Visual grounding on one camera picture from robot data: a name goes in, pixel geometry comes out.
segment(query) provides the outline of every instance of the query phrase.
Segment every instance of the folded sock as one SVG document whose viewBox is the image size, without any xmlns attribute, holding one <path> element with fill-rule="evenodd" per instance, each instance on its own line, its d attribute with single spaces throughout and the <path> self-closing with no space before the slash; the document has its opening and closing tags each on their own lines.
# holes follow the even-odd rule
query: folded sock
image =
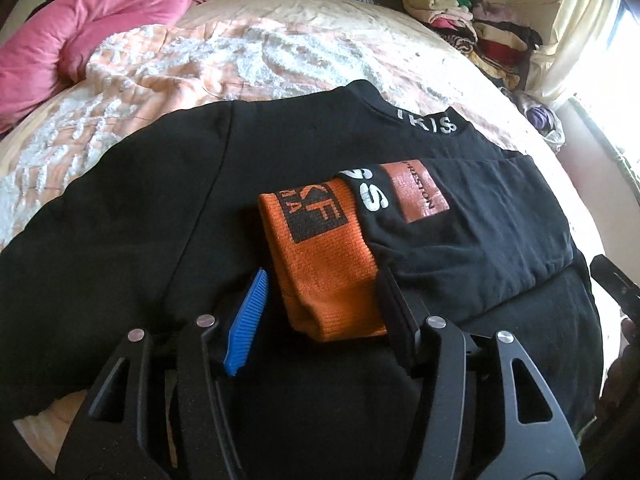
<svg viewBox="0 0 640 480">
<path fill-rule="evenodd" d="M 349 187 L 323 184 L 260 196 L 260 213 L 289 322 L 316 341 L 385 332 L 378 271 Z"/>
<path fill-rule="evenodd" d="M 537 130 L 543 130 L 549 127 L 548 115 L 542 107 L 533 107 L 527 110 L 526 118 Z"/>
</svg>

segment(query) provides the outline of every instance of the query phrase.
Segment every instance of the sock label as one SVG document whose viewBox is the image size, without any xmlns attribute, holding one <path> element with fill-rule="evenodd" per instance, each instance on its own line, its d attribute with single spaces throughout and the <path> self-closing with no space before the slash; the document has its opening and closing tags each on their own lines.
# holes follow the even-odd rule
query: sock label
<svg viewBox="0 0 640 480">
<path fill-rule="evenodd" d="M 327 183 L 285 189 L 276 196 L 297 244 L 349 221 Z"/>
<path fill-rule="evenodd" d="M 444 195 L 419 160 L 381 164 L 391 178 L 407 223 L 449 209 Z"/>
</svg>

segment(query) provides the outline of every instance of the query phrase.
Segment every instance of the white lettering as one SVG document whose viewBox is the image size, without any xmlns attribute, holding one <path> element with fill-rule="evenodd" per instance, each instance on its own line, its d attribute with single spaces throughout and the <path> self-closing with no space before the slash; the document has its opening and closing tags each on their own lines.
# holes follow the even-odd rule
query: white lettering
<svg viewBox="0 0 640 480">
<path fill-rule="evenodd" d="M 377 211 L 378 209 L 389 206 L 389 200 L 378 186 L 371 184 L 367 186 L 364 182 L 360 184 L 360 197 L 369 211 Z"/>
<path fill-rule="evenodd" d="M 447 116 L 440 118 L 440 131 L 443 134 L 450 134 L 451 132 L 455 132 L 458 127 L 452 123 Z"/>
<path fill-rule="evenodd" d="M 429 129 L 424 125 L 424 123 L 422 122 L 422 117 L 416 119 L 414 116 L 412 116 L 411 114 L 409 114 L 409 120 L 411 121 L 411 124 L 413 126 L 417 126 L 418 124 L 420 124 L 420 126 L 422 127 L 423 130 L 427 130 L 429 131 Z"/>
<path fill-rule="evenodd" d="M 373 176 L 371 170 L 368 170 L 367 168 L 362 168 L 361 170 L 345 170 L 341 171 L 340 173 L 346 176 L 350 176 L 351 178 L 357 178 L 359 180 L 362 180 L 363 178 L 371 178 Z"/>
</svg>

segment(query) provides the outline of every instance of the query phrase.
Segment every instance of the curtain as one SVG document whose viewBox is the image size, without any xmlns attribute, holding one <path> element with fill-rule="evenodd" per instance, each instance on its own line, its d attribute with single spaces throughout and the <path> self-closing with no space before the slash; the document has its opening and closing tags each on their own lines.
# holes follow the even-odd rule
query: curtain
<svg viewBox="0 0 640 480">
<path fill-rule="evenodd" d="M 575 93 L 577 75 L 606 48 L 620 0 L 562 0 L 548 45 L 531 55 L 527 93 L 561 107 Z"/>
</svg>

